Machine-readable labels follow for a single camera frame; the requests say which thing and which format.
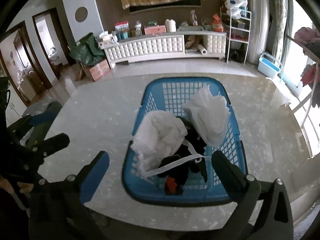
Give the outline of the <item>black cloth with white strap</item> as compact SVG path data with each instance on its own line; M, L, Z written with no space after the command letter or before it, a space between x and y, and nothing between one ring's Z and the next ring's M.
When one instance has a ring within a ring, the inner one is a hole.
M158 168L145 172L144 176L157 176L157 174L168 171L169 169L181 165L189 160L206 158L204 153L207 144L200 137L199 133L190 121L181 116L179 119L181 119L187 129L187 135L185 136L181 146L174 155L164 158Z

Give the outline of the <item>white quilted towel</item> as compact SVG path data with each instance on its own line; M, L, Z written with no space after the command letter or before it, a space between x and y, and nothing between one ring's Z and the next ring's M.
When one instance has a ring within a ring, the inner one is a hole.
M206 85L191 95L182 109L207 145L214 148L222 145L231 116L224 96L213 96L210 86Z

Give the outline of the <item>white fluffy cloth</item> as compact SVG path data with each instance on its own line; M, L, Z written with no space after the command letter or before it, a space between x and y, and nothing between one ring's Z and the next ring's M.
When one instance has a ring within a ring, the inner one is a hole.
M133 136L131 149L137 154L137 168L144 177L160 174L161 161L174 155L188 134L183 121L172 112L150 111Z

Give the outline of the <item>black plush toy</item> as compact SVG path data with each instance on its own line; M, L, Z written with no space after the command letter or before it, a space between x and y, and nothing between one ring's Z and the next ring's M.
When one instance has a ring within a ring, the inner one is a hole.
M189 172L200 173L204 182L208 181L206 161L204 158L189 160L181 165L173 167L168 171L157 174L158 178L166 178L164 191L169 196L179 196L183 194L182 187L187 182Z

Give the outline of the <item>brown wooden door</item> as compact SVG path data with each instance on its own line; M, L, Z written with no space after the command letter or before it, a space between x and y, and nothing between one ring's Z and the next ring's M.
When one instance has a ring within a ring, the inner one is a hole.
M52 87L37 59L24 21L1 38L1 66L26 106L38 102Z

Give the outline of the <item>pink cardboard box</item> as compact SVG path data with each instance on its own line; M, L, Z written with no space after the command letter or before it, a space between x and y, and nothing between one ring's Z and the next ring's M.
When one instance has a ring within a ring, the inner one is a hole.
M109 67L107 60L103 60L95 66L83 66L82 68L86 76L93 82L99 80L111 71L111 68Z

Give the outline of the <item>blue white storage bin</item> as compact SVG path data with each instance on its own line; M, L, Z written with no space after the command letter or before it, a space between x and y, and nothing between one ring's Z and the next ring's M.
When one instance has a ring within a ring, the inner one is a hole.
M269 53L262 53L259 57L258 71L266 77L273 79L280 74L283 65L279 60L270 55Z

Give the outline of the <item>red white box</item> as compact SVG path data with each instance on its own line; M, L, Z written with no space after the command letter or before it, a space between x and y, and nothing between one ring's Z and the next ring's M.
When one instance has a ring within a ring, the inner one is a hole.
M124 32L129 30L129 22L128 21L123 21L123 22L118 22L114 25L115 31L116 32Z

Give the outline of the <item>white tufted tv cabinet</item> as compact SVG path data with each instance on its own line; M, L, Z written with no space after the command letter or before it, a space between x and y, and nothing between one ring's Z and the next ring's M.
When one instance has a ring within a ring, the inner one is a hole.
M116 64L161 59L214 58L223 59L226 53L226 33L214 31L177 31L158 35L143 35L111 44L99 41L98 46L106 54L111 68ZM202 44L208 51L202 55Z

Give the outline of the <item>orange bag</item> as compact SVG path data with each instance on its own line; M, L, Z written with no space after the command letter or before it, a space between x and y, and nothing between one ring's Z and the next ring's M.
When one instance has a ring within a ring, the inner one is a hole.
M223 25L218 14L213 15L212 29L215 32L223 33Z

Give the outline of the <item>pink drawer box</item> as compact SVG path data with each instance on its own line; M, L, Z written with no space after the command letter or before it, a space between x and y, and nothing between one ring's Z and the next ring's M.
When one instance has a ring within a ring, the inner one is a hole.
M156 35L166 33L167 29L165 25L152 25L144 27L145 35Z

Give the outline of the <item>white plastic jug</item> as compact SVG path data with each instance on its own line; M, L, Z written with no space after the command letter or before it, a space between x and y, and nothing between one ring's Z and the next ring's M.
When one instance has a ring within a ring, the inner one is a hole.
M165 20L165 27L166 27L167 33L176 32L176 22L173 19L166 19Z

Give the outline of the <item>white bags on shelf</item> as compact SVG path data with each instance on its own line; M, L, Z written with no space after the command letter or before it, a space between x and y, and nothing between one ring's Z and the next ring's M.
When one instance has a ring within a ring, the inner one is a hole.
M225 1L225 8L228 16L235 20L245 17L247 14L248 0L227 0Z

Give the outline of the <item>white standing air conditioner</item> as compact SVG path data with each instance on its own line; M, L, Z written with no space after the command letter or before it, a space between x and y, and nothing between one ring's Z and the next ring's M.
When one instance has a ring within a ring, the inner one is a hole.
M251 12L251 34L249 38L247 59L258 65L259 57L266 49L269 29L269 0L248 0Z

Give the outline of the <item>wall mounted television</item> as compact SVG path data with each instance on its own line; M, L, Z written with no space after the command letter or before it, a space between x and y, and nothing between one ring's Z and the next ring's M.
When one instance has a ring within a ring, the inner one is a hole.
M137 13L142 11L150 11L156 9L165 8L177 8L177 7L201 7L202 0L180 0L176 2L153 4L153 5L139 5L129 7L129 13Z

